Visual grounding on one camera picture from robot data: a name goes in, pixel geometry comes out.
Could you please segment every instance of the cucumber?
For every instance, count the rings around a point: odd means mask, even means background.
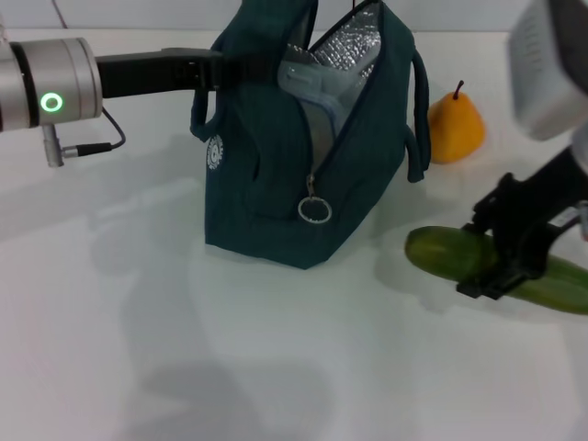
[[[459,282],[475,277],[498,260],[490,236],[446,227],[425,227],[408,236],[405,252],[427,273]],[[588,315],[588,271],[550,256],[546,275],[508,294],[552,310]]]

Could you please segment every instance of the green led ring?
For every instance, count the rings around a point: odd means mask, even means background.
[[[50,99],[54,99],[56,101],[54,106],[48,105]],[[40,106],[46,112],[57,112],[63,107],[63,98],[53,92],[49,92],[48,94],[43,95],[43,98],[40,99]]]

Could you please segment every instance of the insulated lunch bag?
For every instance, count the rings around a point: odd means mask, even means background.
[[[208,122],[206,94],[192,112],[192,132],[208,142],[206,242],[298,268],[333,255],[405,153],[410,182],[431,158],[428,82],[411,31],[367,0],[310,47],[316,11],[316,0],[243,0],[212,49],[248,61],[236,63],[247,72],[217,92]]]

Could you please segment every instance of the bag logo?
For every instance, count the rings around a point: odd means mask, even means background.
[[[215,136],[209,141],[209,149],[206,155],[206,162],[209,165],[209,170],[216,170],[221,166],[222,157],[224,156],[224,148],[222,138]]]

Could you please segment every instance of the cable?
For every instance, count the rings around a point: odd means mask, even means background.
[[[65,22],[65,18],[63,18],[62,11],[59,8],[59,5],[57,5],[57,0],[51,0],[51,4],[53,5],[53,9],[55,10],[55,14],[57,14],[57,17],[59,18],[59,21],[62,23],[62,27],[64,29],[69,29],[69,26],[67,26],[67,23]],[[117,142],[116,144],[100,143],[100,144],[88,144],[86,146],[78,145],[76,147],[78,151],[81,150],[80,148],[82,148],[82,150],[83,150],[84,147],[90,147],[90,148],[95,147],[95,149],[93,150],[93,153],[89,153],[89,154],[109,152],[110,150],[118,149],[118,147],[120,147],[121,145],[123,145],[127,141],[127,136],[125,135],[125,132],[123,131],[123,129],[116,122],[116,120],[114,118],[112,118],[112,115],[110,115],[104,107],[102,107],[102,113],[104,113],[104,116],[107,117],[108,121],[110,121],[110,124],[112,124],[114,126],[114,128],[117,130],[117,132],[119,133],[120,141]]]

